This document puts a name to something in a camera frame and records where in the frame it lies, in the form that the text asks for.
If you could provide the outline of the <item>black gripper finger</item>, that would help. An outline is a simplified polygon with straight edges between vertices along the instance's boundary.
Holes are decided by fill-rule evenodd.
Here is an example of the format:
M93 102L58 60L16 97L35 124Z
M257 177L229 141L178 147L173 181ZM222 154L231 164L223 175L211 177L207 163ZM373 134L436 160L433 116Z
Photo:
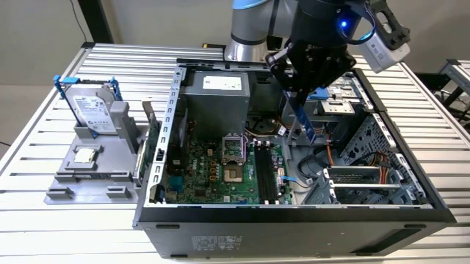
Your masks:
M310 92L326 88L357 64L346 49L313 49L306 57L305 85Z
M309 44L289 41L285 49L266 55L267 67L287 92L309 92Z

